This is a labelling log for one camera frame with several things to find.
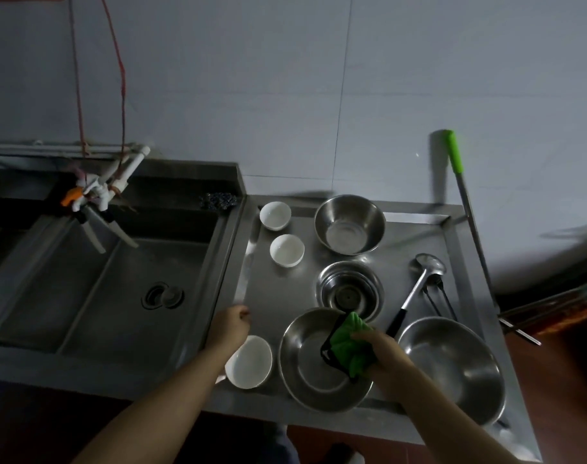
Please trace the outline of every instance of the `floor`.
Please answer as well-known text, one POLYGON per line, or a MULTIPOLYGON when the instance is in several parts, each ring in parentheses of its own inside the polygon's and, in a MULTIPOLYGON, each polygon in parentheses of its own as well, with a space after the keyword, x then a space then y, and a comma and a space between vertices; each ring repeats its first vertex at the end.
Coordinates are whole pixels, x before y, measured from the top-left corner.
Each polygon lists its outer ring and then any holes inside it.
MULTIPOLYGON (((587 326, 548 336, 535 347, 507 337, 515 369, 548 464, 587 464, 587 326)), ((67 463, 128 402, 0 382, 0 463, 67 463)), ((202 414, 178 462, 253 462, 262 423, 202 414), (245 448, 247 459, 238 451, 245 448)), ((332 443, 359 450, 367 464, 434 462, 423 446, 290 426, 302 464, 318 462, 332 443)))

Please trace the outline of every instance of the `metal spoon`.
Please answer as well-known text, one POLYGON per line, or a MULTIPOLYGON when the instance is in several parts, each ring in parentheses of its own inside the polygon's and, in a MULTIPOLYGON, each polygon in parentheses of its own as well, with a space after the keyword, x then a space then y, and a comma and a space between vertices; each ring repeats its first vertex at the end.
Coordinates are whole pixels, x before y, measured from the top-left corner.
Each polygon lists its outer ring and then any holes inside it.
POLYGON ((420 274, 420 278, 416 282, 416 284, 412 288, 412 292, 407 296, 405 302, 401 306, 401 309, 398 310, 398 314, 386 330, 386 334, 394 337, 397 335, 398 329, 401 328, 403 321, 405 320, 405 315, 407 314, 407 307, 412 302, 414 296, 418 294, 418 292, 422 289, 424 284, 426 283, 427 279, 431 275, 443 275, 446 273, 446 266, 444 262, 439 260, 437 257, 432 256, 430 254, 418 254, 416 256, 416 262, 420 264, 422 268, 422 273, 420 274))

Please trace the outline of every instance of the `green cloth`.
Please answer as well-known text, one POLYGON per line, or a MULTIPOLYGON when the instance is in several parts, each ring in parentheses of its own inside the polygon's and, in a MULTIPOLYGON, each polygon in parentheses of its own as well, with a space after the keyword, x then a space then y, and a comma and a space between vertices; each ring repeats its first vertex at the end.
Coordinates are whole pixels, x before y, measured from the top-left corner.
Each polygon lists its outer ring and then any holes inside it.
POLYGON ((330 337, 334 356, 341 366, 349 370, 349 376, 352 378, 365 372, 366 368, 377 361, 370 343, 351 339, 351 332, 359 330, 371 330, 371 328, 360 319, 358 314, 350 312, 343 324, 330 337))

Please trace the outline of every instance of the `sink drain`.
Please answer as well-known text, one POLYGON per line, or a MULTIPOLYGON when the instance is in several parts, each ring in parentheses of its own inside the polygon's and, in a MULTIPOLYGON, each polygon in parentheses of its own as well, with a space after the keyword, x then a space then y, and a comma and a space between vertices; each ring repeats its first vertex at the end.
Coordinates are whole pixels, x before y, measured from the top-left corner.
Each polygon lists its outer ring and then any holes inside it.
POLYGON ((383 303, 383 288, 375 274, 358 262, 328 265, 319 275, 317 301, 343 312, 356 312, 371 320, 383 303))
POLYGON ((179 286, 168 286, 163 281, 154 283, 141 298, 144 309, 153 310, 164 306, 175 309, 184 301, 184 290, 179 286))

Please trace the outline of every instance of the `white ceramic bowl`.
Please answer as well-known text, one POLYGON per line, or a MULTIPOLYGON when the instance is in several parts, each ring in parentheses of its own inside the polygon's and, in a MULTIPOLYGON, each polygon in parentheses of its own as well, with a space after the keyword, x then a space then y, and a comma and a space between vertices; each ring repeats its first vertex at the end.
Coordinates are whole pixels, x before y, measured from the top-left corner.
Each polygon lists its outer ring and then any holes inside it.
POLYGON ((289 224, 291 209, 284 202, 270 202, 259 212, 263 226, 272 231, 280 231, 289 224))
POLYGON ((263 384, 272 371, 272 349, 261 337, 249 335, 228 359, 225 374, 235 387, 252 389, 263 384))
POLYGON ((293 267, 304 257, 304 243, 298 236, 283 234, 272 241, 270 256, 283 267, 293 267))

